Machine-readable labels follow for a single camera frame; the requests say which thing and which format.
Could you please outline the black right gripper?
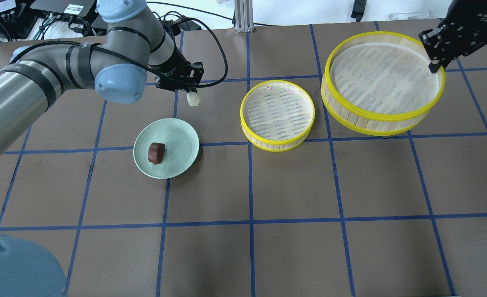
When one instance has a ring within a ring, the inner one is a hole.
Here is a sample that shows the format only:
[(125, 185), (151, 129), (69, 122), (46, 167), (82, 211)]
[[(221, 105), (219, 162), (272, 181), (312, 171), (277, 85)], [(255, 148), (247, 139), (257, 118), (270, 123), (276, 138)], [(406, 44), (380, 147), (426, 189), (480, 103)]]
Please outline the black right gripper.
[(419, 40), (431, 73), (475, 53), (487, 45), (487, 0), (453, 0), (438, 27), (420, 32)]

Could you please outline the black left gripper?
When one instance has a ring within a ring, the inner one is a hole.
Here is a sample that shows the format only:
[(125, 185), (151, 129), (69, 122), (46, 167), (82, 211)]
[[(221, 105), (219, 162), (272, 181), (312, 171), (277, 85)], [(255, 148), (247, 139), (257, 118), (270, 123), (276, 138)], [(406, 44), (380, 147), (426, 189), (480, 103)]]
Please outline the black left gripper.
[(202, 62), (186, 62), (183, 66), (176, 66), (170, 69), (168, 66), (156, 66), (155, 70), (163, 76), (155, 79), (155, 86), (161, 90), (177, 92), (197, 92), (196, 87), (185, 86), (184, 83), (198, 85), (204, 74)]

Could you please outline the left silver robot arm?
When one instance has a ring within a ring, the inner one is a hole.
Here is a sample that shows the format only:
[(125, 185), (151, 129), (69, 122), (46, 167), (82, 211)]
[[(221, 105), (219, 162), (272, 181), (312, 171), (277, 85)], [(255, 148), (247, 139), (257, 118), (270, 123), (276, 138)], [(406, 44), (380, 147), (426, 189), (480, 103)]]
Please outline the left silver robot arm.
[(0, 70), (0, 156), (66, 90), (136, 103), (148, 73), (163, 90), (200, 88), (202, 63), (186, 60), (145, 0), (98, 0), (96, 7), (108, 24), (104, 43), (38, 43), (17, 51)]

